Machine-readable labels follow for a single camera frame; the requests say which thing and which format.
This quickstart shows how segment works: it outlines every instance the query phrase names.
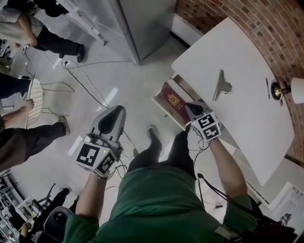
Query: white table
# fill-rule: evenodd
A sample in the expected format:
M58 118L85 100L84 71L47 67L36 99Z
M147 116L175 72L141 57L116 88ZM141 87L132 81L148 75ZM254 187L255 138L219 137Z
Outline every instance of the white table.
M264 185L289 149L294 130L286 103L281 107L268 98L266 77L269 87L275 77L258 49L227 18L182 54L172 68L214 110ZM221 69L232 91L221 93L214 102Z

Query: white lamp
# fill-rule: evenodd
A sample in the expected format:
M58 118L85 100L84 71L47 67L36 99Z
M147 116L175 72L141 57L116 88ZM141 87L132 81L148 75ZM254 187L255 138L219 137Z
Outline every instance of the white lamp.
M281 100L287 93L291 93L294 103L304 103L304 79L292 78L291 85L284 81L285 88L281 88L277 82L271 84L271 94L275 100Z

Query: wall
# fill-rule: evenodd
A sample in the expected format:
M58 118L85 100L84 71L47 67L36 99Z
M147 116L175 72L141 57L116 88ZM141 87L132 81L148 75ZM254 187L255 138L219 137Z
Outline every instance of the wall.
M280 84L304 78L304 10L296 0L178 0L176 12L204 34L230 17L259 49ZM286 102L295 133L287 156L304 167L304 105L294 104L291 95Z

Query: refrigerator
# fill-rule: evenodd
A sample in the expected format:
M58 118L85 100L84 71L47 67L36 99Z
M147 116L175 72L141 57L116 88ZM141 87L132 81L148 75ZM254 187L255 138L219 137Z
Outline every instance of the refrigerator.
M140 64L169 38L176 0L57 0L66 18Z

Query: green shirt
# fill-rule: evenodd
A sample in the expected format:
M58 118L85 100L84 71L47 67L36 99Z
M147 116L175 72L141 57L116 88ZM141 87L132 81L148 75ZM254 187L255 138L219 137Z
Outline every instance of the green shirt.
M235 200L251 209L247 196ZM170 166L141 168L121 181L108 222L73 215L66 225L65 243L181 242L217 243L221 224L207 212L195 193L195 180ZM242 233L257 226L254 217L227 205L224 227Z

